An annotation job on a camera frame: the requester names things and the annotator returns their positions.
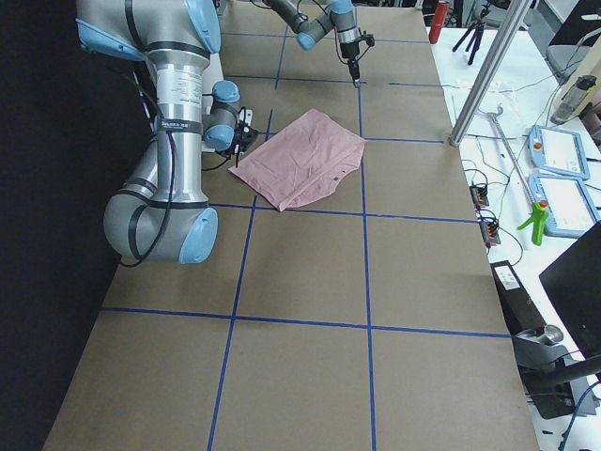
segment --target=folded cloth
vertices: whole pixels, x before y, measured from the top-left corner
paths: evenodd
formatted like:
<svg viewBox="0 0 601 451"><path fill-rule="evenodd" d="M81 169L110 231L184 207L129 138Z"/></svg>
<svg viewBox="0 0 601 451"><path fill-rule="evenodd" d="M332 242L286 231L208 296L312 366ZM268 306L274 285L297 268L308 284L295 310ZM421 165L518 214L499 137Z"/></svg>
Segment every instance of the folded cloth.
<svg viewBox="0 0 601 451"><path fill-rule="evenodd" d="M229 171L284 211L332 194L359 168L365 142L312 109Z"/></svg>

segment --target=black tripod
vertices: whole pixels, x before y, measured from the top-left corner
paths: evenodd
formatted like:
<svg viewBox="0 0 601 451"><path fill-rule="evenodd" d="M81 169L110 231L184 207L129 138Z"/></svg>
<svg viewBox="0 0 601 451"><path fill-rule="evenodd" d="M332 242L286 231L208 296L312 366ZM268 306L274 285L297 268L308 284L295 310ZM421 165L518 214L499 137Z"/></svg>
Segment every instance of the black tripod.
<svg viewBox="0 0 601 451"><path fill-rule="evenodd" d="M470 43L468 44L468 47L466 48L466 52L469 52L471 49L470 60L468 61L469 66L471 66L471 63L473 63L473 58L476 56L476 52L478 52L478 50L480 49L480 42L482 42L482 35L485 33L485 26L486 26L485 17L490 12L490 4L491 3L492 3L491 1L486 2L486 4L484 5L484 9L480 13L480 18L478 18L478 19L474 20L472 23L470 23L470 26L468 27L468 29L466 30L464 35L461 37L459 42L457 44L455 44L455 46L453 48L453 51L455 52L459 48L461 43L464 40L466 40L466 38L470 35L470 33L472 31L474 32L473 36L470 39Z"/></svg>

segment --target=red cylinder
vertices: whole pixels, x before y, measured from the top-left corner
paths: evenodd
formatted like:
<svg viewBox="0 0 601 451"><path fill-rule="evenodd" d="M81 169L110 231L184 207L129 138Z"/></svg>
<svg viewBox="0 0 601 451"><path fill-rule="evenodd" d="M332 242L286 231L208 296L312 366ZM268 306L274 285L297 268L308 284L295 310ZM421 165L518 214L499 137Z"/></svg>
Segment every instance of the red cylinder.
<svg viewBox="0 0 601 451"><path fill-rule="evenodd" d="M430 25L429 39L431 44L436 44L439 41L440 30L444 26L444 21L449 12L449 2L439 1L434 11L434 19Z"/></svg>

